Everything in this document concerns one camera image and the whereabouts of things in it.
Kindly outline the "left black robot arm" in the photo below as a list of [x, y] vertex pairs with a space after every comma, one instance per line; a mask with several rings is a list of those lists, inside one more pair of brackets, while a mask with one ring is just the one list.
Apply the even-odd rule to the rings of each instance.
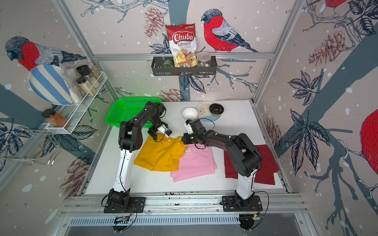
[[143, 145], [142, 129], [147, 122], [152, 126], [148, 130], [149, 136], [156, 141], [157, 133], [163, 137], [169, 137], [172, 131], [168, 124], [161, 121], [166, 108], [162, 103], [148, 101], [145, 107], [131, 120], [121, 122], [118, 144], [120, 151], [120, 164], [113, 188], [108, 193], [106, 207], [115, 208], [118, 211], [127, 211], [131, 206], [136, 206], [130, 196], [131, 173], [136, 151]]

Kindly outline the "yellow t-shirt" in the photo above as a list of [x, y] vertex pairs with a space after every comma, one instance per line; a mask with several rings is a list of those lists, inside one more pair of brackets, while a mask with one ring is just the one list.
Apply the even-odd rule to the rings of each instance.
[[156, 172], [177, 171], [179, 161], [186, 150], [186, 145], [181, 139], [181, 137], [167, 138], [158, 133], [155, 141], [149, 136], [140, 149], [134, 165]]

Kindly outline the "pink t-shirt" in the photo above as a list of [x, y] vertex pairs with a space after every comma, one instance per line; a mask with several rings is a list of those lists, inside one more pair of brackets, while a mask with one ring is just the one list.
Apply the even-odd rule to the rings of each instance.
[[211, 147], [197, 148], [194, 144], [187, 145], [183, 157], [180, 158], [177, 171], [171, 171], [173, 182], [212, 175], [217, 169]]

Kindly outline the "orange spice jar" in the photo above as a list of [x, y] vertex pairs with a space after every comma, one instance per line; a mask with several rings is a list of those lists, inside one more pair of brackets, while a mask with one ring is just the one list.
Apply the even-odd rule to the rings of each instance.
[[46, 109], [42, 112], [42, 116], [47, 122], [49, 122], [53, 127], [67, 129], [70, 122], [60, 113], [56, 112], [54, 109]]

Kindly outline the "black lid spice jar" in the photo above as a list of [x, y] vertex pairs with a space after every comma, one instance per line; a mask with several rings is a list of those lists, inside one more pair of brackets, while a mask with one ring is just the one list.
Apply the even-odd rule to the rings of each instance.
[[85, 77], [76, 79], [76, 82], [87, 96], [95, 96], [96, 91], [93, 85]]
[[97, 89], [100, 86], [97, 78], [92, 74], [90, 67], [88, 65], [81, 65], [76, 68], [77, 72], [95, 88]]

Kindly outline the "beige and blue plate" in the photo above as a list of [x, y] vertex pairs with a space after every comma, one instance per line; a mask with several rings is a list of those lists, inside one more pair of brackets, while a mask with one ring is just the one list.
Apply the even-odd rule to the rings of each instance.
[[206, 123], [215, 122], [217, 119], [219, 119], [221, 114], [215, 114], [210, 111], [210, 106], [213, 104], [213, 102], [203, 102], [197, 105], [197, 118]]

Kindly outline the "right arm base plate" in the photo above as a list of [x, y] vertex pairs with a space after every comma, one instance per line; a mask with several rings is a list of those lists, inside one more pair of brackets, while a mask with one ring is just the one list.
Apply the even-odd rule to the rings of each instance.
[[222, 196], [220, 205], [222, 205], [224, 212], [263, 211], [260, 197], [257, 195], [251, 196], [246, 200], [239, 196]]

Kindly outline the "green plastic basket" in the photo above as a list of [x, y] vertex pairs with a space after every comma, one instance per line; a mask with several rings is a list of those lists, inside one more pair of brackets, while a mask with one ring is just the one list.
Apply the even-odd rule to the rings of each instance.
[[120, 127], [121, 122], [127, 122], [138, 115], [148, 101], [162, 103], [157, 97], [124, 97], [117, 99], [111, 106], [106, 123], [115, 127]]

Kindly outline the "small white bowl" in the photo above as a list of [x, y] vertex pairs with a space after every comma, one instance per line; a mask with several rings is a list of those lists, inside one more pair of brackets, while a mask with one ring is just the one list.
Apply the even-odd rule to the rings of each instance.
[[189, 107], [183, 110], [182, 115], [185, 120], [195, 120], [198, 117], [198, 111]]

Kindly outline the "Chuba cassava chips bag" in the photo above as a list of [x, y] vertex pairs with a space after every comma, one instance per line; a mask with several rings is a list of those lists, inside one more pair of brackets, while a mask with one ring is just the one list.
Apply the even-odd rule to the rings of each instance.
[[166, 25], [175, 67], [197, 67], [195, 24]]

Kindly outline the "clear lidded candy jar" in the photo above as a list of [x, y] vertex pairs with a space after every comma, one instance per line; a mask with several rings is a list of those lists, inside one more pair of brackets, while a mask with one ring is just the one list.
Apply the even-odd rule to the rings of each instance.
[[210, 67], [211, 54], [209, 52], [199, 52], [197, 54], [198, 67]]

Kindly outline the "dark red folded t-shirt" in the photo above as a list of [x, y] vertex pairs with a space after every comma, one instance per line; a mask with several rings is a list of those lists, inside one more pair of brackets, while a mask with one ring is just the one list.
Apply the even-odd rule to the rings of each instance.
[[[278, 173], [279, 167], [275, 161], [273, 153], [267, 145], [257, 145], [256, 148], [262, 155], [262, 169], [257, 172], [255, 183], [275, 185], [276, 181], [274, 174]], [[230, 157], [226, 151], [224, 151], [224, 167], [225, 177], [227, 179], [238, 179], [238, 173], [234, 169]]]

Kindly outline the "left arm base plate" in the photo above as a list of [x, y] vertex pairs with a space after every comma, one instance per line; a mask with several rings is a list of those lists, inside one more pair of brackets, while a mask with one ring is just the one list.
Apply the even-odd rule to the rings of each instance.
[[107, 200], [104, 213], [142, 213], [145, 207], [146, 197], [128, 197], [121, 202], [118, 200]]

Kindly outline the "black wall shelf basket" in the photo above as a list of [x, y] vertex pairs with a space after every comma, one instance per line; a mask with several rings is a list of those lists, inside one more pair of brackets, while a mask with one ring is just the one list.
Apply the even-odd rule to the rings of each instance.
[[215, 75], [217, 71], [216, 57], [212, 56], [209, 67], [162, 67], [164, 60], [162, 57], [154, 57], [151, 68], [155, 76], [190, 76], [190, 75]]

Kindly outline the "black bowl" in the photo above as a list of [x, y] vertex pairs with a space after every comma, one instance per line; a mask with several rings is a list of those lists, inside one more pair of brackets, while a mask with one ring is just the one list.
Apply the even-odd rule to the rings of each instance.
[[212, 116], [221, 116], [224, 113], [224, 107], [221, 104], [213, 103], [209, 106]]

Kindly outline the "green glass jar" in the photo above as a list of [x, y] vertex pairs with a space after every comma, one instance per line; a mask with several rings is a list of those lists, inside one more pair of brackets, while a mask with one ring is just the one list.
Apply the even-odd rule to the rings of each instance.
[[172, 60], [165, 60], [161, 65], [161, 68], [174, 68], [174, 62]]

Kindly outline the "blue striped plate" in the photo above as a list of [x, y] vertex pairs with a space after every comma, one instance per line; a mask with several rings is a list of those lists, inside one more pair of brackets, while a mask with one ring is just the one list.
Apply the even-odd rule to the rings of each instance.
[[29, 72], [31, 90], [43, 101], [53, 105], [73, 103], [69, 88], [55, 65], [38, 65]]

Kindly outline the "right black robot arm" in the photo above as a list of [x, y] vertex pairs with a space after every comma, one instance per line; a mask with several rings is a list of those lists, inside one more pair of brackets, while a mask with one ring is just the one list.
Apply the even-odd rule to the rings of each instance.
[[255, 198], [254, 183], [256, 173], [262, 168], [263, 157], [245, 133], [225, 135], [214, 130], [206, 130], [199, 119], [186, 120], [187, 132], [182, 141], [185, 145], [217, 147], [227, 152], [233, 168], [238, 173], [234, 203], [246, 208]]

